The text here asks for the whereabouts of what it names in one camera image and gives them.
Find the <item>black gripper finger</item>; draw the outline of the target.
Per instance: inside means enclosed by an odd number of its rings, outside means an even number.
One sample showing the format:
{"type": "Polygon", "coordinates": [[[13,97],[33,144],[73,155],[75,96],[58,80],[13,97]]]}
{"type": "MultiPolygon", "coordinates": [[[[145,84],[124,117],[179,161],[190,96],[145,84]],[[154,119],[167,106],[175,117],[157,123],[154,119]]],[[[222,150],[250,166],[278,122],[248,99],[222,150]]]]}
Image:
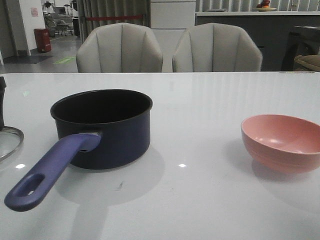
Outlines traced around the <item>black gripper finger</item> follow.
{"type": "Polygon", "coordinates": [[[3,117],[3,101],[6,88],[6,82],[3,76],[0,77],[0,130],[5,126],[3,117]]]}

